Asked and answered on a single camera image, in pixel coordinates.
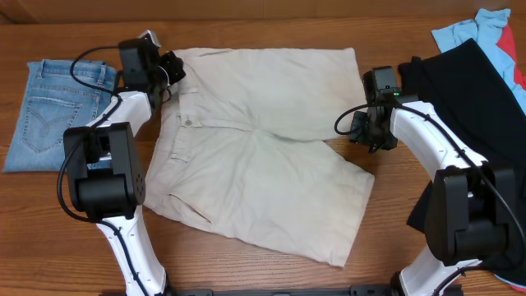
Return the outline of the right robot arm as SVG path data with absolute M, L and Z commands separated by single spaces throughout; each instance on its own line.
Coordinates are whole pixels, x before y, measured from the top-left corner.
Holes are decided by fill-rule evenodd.
M 437 116 L 433 105 L 402 92 L 391 67 L 363 76 L 366 104 L 351 109 L 350 141 L 370 153 L 402 141 L 431 177 L 422 195 L 427 245 L 388 284 L 351 286 L 351 295 L 461 295 L 456 280 L 489 271 L 491 259 L 525 248 L 514 215 L 514 172 L 489 163 Z

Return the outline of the beige khaki shorts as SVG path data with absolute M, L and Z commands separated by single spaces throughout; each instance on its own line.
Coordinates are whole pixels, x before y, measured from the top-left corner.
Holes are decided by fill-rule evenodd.
M 346 264 L 374 176 L 328 144 L 365 94 L 353 49 L 179 49 L 145 205 L 331 266 Z

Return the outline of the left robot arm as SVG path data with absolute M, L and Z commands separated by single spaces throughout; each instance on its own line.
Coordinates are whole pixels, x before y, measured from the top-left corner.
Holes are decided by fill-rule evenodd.
M 122 70 L 110 105 L 84 127 L 63 134 L 65 159 L 57 180 L 58 198 L 68 182 L 73 219 L 95 224 L 108 240 L 125 281 L 125 295 L 173 295 L 174 288 L 153 250 L 143 217 L 146 185 L 135 136 L 170 100 L 170 86 L 185 77 L 174 53 L 159 53 L 147 30 L 115 47 Z

